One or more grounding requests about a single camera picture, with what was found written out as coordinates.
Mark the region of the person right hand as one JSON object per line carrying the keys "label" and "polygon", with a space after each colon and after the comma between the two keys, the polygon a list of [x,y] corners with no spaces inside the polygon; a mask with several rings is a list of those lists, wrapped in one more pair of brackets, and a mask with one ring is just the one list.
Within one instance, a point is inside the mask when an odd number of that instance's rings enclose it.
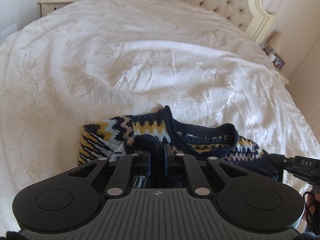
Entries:
{"label": "person right hand", "polygon": [[309,231],[319,235],[319,193],[306,192],[307,196],[305,218]]}

